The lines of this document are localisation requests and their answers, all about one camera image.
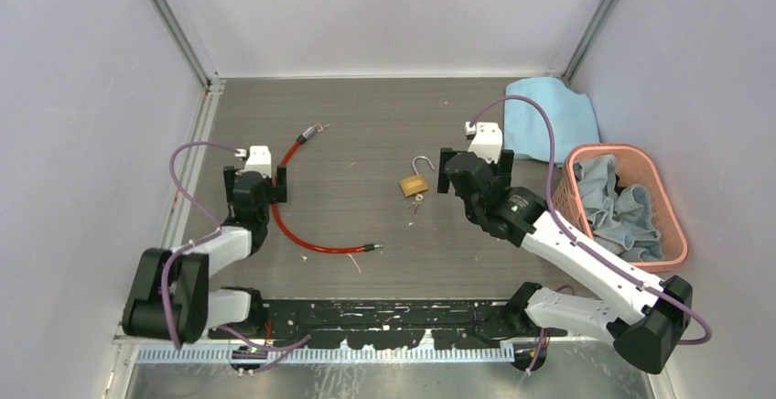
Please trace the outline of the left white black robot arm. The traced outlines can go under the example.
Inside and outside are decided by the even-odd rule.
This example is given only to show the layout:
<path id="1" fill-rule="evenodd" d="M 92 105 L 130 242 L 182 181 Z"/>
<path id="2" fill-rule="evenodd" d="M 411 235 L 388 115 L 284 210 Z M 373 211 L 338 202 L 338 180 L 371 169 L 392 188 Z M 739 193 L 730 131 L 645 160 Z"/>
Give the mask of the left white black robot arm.
<path id="1" fill-rule="evenodd" d="M 246 338 L 261 334 L 269 319 L 259 290 L 226 286 L 210 290 L 210 278 L 258 250 L 268 234 L 270 207 L 287 199 L 286 169 L 275 175 L 226 167 L 229 213 L 200 241 L 174 249 L 149 248 L 140 257 L 124 307 L 128 336 L 194 343 L 219 326 Z"/>

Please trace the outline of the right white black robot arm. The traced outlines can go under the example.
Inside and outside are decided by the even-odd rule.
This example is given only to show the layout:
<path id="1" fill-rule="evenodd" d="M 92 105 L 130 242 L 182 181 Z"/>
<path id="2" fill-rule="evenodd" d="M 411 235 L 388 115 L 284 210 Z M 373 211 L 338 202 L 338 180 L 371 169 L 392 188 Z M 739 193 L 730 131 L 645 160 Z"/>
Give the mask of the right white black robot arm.
<path id="1" fill-rule="evenodd" d="M 490 236 L 544 258 L 592 298 L 571 296 L 525 282 L 505 315 L 511 329 L 528 336 L 562 329 L 610 345 L 631 366 L 659 374 L 690 324 L 693 288 L 675 275 L 662 279 L 613 255 L 549 208 L 511 172 L 476 154 L 441 148 L 437 190 L 454 190 L 469 222 Z"/>

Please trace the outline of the brass padlock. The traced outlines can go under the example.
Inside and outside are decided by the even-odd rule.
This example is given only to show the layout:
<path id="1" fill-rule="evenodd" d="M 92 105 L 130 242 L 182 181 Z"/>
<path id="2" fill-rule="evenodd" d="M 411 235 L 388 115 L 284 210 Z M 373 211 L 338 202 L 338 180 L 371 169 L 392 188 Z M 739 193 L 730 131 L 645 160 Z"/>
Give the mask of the brass padlock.
<path id="1" fill-rule="evenodd" d="M 425 177 L 419 172 L 417 163 L 419 161 L 425 162 L 432 171 L 436 168 L 432 160 L 427 156 L 415 156 L 411 161 L 411 168 L 413 174 L 399 181 L 399 187 L 406 198 L 413 197 L 418 194 L 423 194 L 429 191 L 429 185 Z"/>

